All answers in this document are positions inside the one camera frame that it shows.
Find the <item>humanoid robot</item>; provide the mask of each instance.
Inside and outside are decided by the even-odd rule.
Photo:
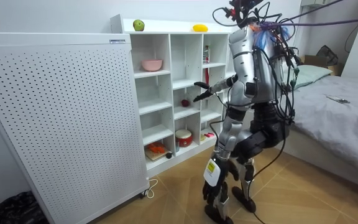
[[[207,90],[194,101],[203,100],[230,88],[231,97],[227,104],[223,129],[204,172],[206,181],[203,196],[207,201],[205,212],[216,223],[233,223],[227,215],[229,186],[225,180],[229,172],[235,180],[241,181],[242,186],[241,189],[233,187],[233,195],[248,211],[256,211],[255,203],[249,197],[249,187],[255,175],[253,158],[261,153],[263,148],[274,147],[288,137],[289,125],[295,116],[291,106],[283,110],[278,105],[278,99],[287,94],[286,88],[289,87],[288,82],[286,85],[282,83],[282,64],[287,63],[296,69],[291,62],[291,55],[298,62],[293,51],[283,44],[282,29],[278,27],[260,30],[253,26],[255,18],[241,18],[238,15],[239,11],[248,15],[249,10],[260,2],[262,0],[231,2],[235,10],[228,13],[237,18],[240,27],[229,36],[236,75],[213,86],[195,83]],[[265,33],[268,38],[263,46],[255,44],[256,38],[260,38],[256,35],[258,32],[268,32]],[[243,130],[242,121],[250,108],[254,109],[254,120],[249,129]]]

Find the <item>wooden floor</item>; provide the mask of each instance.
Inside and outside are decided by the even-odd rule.
[[[255,158],[261,169],[276,155],[267,149]],[[108,212],[93,223],[212,223],[204,214],[201,189],[208,149],[159,174],[153,199],[135,199]],[[228,177],[229,186],[240,186]],[[297,158],[283,154],[253,183],[258,216],[268,224],[356,224],[358,186],[350,184]],[[259,223],[230,193],[229,215],[236,224]]]

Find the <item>bed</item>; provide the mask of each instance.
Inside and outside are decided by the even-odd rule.
[[[284,151],[358,184],[358,79],[325,76],[295,90],[294,97],[295,124]]]

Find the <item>white cable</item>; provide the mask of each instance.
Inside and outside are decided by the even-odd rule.
[[[150,180],[150,182],[153,181],[153,180],[155,180],[155,184],[153,184],[153,186],[151,186],[149,189],[146,190],[146,195],[147,195],[147,198],[149,198],[149,199],[154,198],[154,191],[152,190],[152,188],[158,184],[157,179],[152,179],[152,180]]]

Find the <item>cardboard box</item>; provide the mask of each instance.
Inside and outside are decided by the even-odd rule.
[[[333,71],[330,75],[332,76],[341,76],[343,72],[344,64],[338,63],[337,65],[327,66],[327,58],[314,55],[305,55],[301,57],[301,61],[305,65],[314,65],[317,67],[328,68]]]

